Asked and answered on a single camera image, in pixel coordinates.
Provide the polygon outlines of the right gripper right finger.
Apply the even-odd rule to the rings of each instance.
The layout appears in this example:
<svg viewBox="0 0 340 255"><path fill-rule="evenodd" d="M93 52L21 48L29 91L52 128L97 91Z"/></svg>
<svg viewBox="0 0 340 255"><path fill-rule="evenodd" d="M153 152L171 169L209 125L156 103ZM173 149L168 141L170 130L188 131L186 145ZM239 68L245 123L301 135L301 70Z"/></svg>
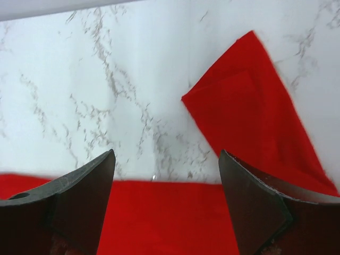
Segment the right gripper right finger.
<svg viewBox="0 0 340 255"><path fill-rule="evenodd" d="M220 177L240 254L339 254L339 198L285 182L223 150Z"/></svg>

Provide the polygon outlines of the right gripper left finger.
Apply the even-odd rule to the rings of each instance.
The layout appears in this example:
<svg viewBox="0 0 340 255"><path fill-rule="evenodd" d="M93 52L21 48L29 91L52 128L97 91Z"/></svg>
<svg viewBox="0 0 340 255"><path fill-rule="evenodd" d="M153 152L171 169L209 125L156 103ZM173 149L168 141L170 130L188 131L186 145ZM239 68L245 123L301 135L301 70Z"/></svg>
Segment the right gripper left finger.
<svg viewBox="0 0 340 255"><path fill-rule="evenodd" d="M96 254L116 157L82 167L1 200L1 254Z"/></svg>

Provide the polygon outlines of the red t shirt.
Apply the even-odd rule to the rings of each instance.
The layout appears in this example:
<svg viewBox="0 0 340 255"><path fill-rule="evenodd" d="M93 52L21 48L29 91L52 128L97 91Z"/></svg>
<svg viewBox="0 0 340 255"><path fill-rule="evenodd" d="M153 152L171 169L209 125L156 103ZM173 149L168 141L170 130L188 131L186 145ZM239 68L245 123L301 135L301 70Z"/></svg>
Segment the red t shirt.
<svg viewBox="0 0 340 255"><path fill-rule="evenodd" d="M339 198L255 32L239 38L182 101L218 159L225 150L285 182ZM5 174L1 195L48 182ZM222 182L112 182L96 254L240 254Z"/></svg>

